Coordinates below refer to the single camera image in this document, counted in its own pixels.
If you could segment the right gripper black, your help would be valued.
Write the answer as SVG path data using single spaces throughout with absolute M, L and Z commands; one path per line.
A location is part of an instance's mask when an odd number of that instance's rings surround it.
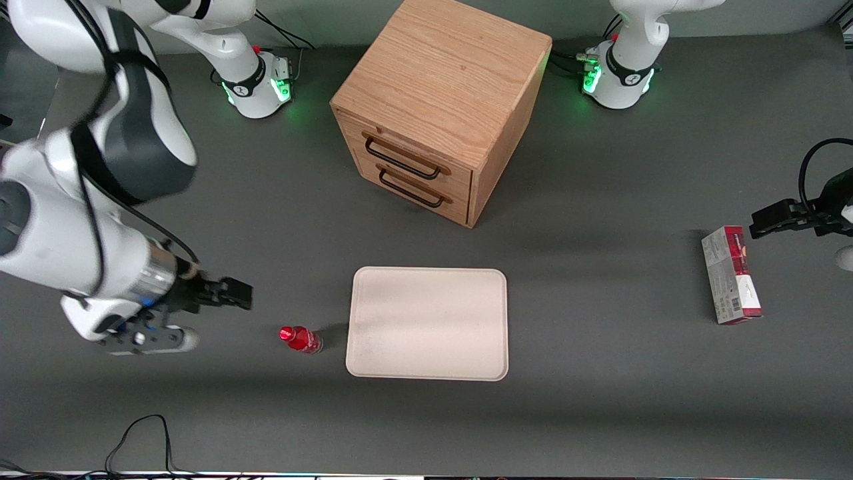
M 208 277 L 196 273 L 194 277 L 175 281 L 175 298 L 164 300 L 158 306 L 163 313 L 200 313 L 201 307 L 238 307 L 246 311 L 253 308 L 253 286 L 234 277 Z

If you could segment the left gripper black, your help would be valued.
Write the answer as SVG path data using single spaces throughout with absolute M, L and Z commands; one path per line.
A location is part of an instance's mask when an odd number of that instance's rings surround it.
M 774 232 L 808 229 L 813 229 L 817 236 L 852 234 L 851 218 L 845 216 L 851 214 L 852 169 L 831 177 L 819 197 L 811 200 L 807 199 L 805 191 L 806 171 L 807 167 L 801 167 L 798 174 L 800 203 L 783 199 L 750 215 L 752 239 L 758 240 Z

